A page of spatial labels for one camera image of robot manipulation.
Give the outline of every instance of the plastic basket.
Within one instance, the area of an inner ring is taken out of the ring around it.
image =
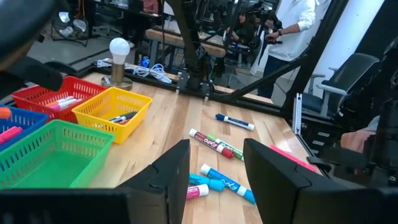
[[[76,106],[72,111],[80,125],[113,133],[116,136],[114,142],[122,144],[144,120],[151,102],[149,97],[111,87]],[[108,121],[133,111],[137,111],[137,114],[126,124]]]
[[[103,90],[105,88],[97,84],[75,77],[65,77],[59,91],[51,91],[36,85],[17,91],[12,94],[12,97],[19,108],[47,114],[49,116],[47,122],[53,119],[62,119],[76,123],[76,116],[72,113],[72,108]],[[62,110],[55,110],[45,106],[68,96],[74,96],[76,99],[82,99],[82,101]]]
[[[0,152],[0,189],[87,187],[112,134],[54,120]]]
[[[10,145],[18,142],[23,137],[36,131],[45,124],[48,118],[46,114],[37,113],[33,111],[23,110],[11,106],[0,105],[0,107],[8,107],[11,110],[12,116],[9,119],[0,119],[0,132],[5,132],[13,126],[21,127],[23,131],[10,139],[8,142],[0,145],[0,152],[7,149]]]

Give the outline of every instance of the desk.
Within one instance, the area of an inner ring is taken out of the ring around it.
[[[208,34],[202,34],[200,36],[201,39],[207,37]],[[155,58],[157,55],[157,50],[159,46],[159,42],[163,42],[163,33],[161,31],[157,31],[154,29],[146,30],[146,36],[151,40],[150,43],[150,66],[155,65]],[[184,41],[182,37],[172,35],[172,34],[164,34],[165,43],[169,45],[173,45],[179,48],[184,48]],[[210,39],[209,41],[214,40],[214,43],[223,45],[222,40],[218,39]],[[209,44],[202,44],[203,48],[207,51],[207,53],[212,57],[223,58],[225,56],[225,50],[222,47],[216,47]]]
[[[93,73],[85,79],[100,83],[102,74]],[[223,87],[218,90],[232,91]],[[145,120],[122,145],[113,144],[103,169],[91,183],[91,187],[116,187],[140,172],[181,139],[190,139],[190,172],[199,174],[206,163],[217,168],[245,187],[249,187],[244,163],[237,159],[227,159],[212,149],[192,139],[188,132],[195,128],[205,134],[215,136],[242,149],[244,138],[254,138],[265,145],[275,144],[284,150],[291,150],[303,161],[308,156],[289,125],[282,119],[268,114],[249,111],[215,101],[177,95],[173,91],[153,86],[133,83],[132,91],[153,98]],[[271,103],[259,96],[247,95],[257,100]],[[216,113],[243,119],[256,125],[248,131],[214,119]],[[261,223],[257,207],[234,192],[210,191],[205,197],[189,200],[185,204],[184,224],[217,223]]]

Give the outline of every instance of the green marker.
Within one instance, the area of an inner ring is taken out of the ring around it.
[[[222,145],[223,147],[232,150],[234,152],[234,156],[237,157],[238,159],[244,161],[243,159],[243,152],[240,151],[239,149],[236,149],[232,145],[228,144],[227,142],[222,141],[221,139],[216,138],[216,136],[212,134],[207,135],[208,138],[210,138],[213,141],[216,141],[218,144]]]

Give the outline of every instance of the red basket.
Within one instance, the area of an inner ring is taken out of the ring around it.
[[[36,85],[13,93],[12,98],[19,108],[47,114],[49,118],[46,122],[53,119],[62,119],[76,123],[76,116],[72,113],[72,109],[103,90],[105,88],[97,84],[75,77],[65,77],[59,91],[48,90]],[[82,100],[62,110],[54,110],[45,106],[68,96],[74,96],[76,99]]]

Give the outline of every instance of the green basket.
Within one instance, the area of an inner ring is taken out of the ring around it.
[[[114,135],[53,120],[0,153],[0,189],[87,187]]]

